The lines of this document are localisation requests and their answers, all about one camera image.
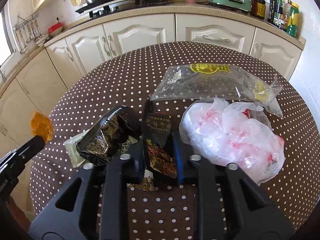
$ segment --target round table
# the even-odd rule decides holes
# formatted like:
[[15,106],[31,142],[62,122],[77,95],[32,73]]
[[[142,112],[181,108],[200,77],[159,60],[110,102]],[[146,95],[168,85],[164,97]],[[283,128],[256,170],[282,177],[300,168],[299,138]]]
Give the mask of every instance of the round table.
[[[172,42],[137,49],[103,63],[79,80],[50,114],[54,138],[33,158],[30,189],[36,214],[70,179],[73,169],[63,142],[89,129],[116,105],[141,117],[144,101],[170,65],[213,62],[239,65],[271,84],[277,71],[246,54],[195,42]],[[281,75],[277,100],[284,117],[267,112],[272,130],[285,141],[282,171],[261,187],[297,230],[317,204],[320,187],[319,133],[298,92]],[[160,101],[174,127],[191,100]],[[155,192],[128,189],[130,239],[192,239],[196,187],[167,187]]]

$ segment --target yellow logo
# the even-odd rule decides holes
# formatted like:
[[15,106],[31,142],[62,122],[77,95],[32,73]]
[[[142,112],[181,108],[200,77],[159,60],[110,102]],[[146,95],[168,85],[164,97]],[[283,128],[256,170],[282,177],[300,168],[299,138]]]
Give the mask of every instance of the yellow logo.
[[204,74],[214,74],[217,71],[225,71],[231,74],[231,71],[228,65],[194,63],[190,65],[190,69],[194,72],[201,72]]

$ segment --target orange object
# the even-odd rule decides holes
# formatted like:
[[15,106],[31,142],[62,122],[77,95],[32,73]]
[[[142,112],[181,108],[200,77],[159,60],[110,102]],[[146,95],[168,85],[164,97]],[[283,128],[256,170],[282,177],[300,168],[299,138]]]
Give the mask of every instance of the orange object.
[[39,135],[45,141],[49,142],[53,138],[53,125],[49,117],[35,112],[30,121],[31,132],[33,136]]

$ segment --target silver bolt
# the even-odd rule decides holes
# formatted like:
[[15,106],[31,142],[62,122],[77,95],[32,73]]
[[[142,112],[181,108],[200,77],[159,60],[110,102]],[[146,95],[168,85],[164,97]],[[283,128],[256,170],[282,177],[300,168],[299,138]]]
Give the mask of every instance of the silver bolt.
[[131,155],[129,153],[124,153],[120,155],[121,160],[129,160],[131,158]]
[[239,166],[236,163],[229,163],[228,169],[232,171],[236,171],[239,168]]
[[93,167],[94,167],[93,163],[86,163],[85,165],[83,165],[83,168],[85,170],[91,170],[91,169],[93,169]]
[[197,162],[197,161],[201,160],[201,156],[198,154],[193,154],[190,156],[190,160]]

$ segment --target red container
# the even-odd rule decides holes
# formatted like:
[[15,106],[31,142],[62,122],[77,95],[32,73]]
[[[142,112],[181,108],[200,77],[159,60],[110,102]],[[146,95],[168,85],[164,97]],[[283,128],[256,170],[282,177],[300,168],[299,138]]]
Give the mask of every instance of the red container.
[[51,27],[48,29],[48,33],[50,34],[50,33],[52,33],[53,31],[55,31],[56,29],[58,29],[58,28],[60,28],[60,27],[62,27],[62,26],[63,26],[63,25],[62,25],[60,22],[58,22],[57,24],[51,26]]

